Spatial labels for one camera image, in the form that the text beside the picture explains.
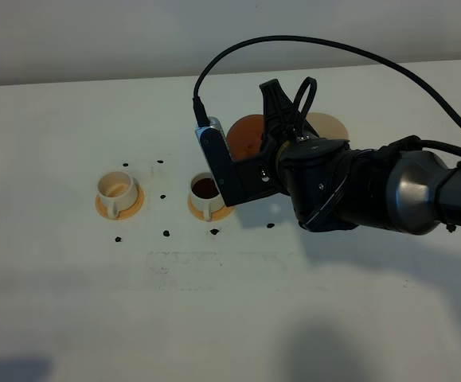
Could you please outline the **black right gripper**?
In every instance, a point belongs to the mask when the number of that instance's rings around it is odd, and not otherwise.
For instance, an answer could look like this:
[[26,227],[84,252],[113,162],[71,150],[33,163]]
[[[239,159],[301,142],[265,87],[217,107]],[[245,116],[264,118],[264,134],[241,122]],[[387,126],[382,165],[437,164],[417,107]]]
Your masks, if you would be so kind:
[[345,139],[319,137],[306,121],[317,90],[305,79],[294,99],[278,80],[260,85],[264,133],[260,152],[234,162],[243,188],[240,204],[282,193],[291,199],[299,225],[309,232],[352,230],[356,226],[337,217],[342,182],[349,166],[350,145]]

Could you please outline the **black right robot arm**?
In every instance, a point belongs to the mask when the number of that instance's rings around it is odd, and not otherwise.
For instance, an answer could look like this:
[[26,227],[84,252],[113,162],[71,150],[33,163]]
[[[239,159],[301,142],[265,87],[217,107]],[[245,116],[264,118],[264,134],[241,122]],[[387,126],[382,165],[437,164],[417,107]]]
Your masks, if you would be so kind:
[[307,78],[290,99],[270,80],[260,87],[263,113],[231,127],[229,152],[248,200],[289,196],[310,232],[365,225],[423,235],[461,226],[461,163],[447,166],[416,136],[362,150],[321,136],[307,120],[316,88]]

